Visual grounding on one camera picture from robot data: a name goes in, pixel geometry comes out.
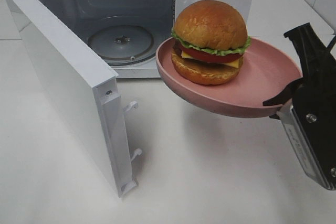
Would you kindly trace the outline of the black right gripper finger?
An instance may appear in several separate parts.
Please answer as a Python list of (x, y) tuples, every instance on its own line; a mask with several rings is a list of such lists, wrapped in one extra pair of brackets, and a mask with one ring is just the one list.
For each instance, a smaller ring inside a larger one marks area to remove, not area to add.
[(310, 23), (293, 28), (283, 36), (292, 42), (304, 77), (335, 77), (335, 57), (331, 54), (335, 38), (325, 46)]
[(304, 173), (327, 190), (335, 190), (335, 135), (306, 135), (299, 122), (299, 87), (303, 79), (289, 83), (264, 106), (278, 105), (279, 119)]

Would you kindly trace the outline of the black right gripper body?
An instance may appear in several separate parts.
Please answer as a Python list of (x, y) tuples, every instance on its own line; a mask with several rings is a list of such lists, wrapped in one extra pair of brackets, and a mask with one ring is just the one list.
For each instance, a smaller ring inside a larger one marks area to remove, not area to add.
[(335, 135), (335, 74), (303, 74), (299, 122), (306, 135)]

